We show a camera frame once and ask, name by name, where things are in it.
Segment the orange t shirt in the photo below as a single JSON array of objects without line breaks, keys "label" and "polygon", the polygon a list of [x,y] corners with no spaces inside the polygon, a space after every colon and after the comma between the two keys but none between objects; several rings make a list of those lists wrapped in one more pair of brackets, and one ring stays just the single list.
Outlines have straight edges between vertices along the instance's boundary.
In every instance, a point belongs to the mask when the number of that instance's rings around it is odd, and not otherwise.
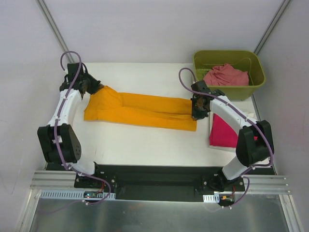
[{"label": "orange t shirt", "polygon": [[123,93],[109,86],[90,96],[84,120],[182,131],[197,129],[188,99]]}]

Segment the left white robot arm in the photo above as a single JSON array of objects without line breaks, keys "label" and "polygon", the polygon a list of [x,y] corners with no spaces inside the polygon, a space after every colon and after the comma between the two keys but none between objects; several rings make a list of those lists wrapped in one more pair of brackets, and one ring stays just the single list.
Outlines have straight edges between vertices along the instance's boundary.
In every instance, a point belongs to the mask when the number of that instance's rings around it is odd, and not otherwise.
[{"label": "left white robot arm", "polygon": [[84,94],[93,95],[104,85],[89,74],[84,64],[69,63],[67,68],[55,113],[46,126],[38,128],[37,135],[47,163],[66,164],[81,176],[87,174],[85,182],[97,188],[102,176],[96,172],[94,161],[82,157],[82,147],[72,125]]}]

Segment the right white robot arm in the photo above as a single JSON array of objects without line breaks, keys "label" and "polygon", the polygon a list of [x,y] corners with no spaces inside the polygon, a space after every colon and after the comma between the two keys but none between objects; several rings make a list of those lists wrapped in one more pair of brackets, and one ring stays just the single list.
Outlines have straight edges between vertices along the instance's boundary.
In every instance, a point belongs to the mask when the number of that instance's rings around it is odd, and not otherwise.
[{"label": "right white robot arm", "polygon": [[266,159],[273,161],[272,131],[266,120],[257,121],[247,116],[222,91],[211,91],[204,81],[193,83],[191,90],[191,116],[194,120],[204,119],[212,112],[238,136],[236,156],[207,181],[209,188],[219,192],[227,191],[239,177],[256,167],[258,162]]}]

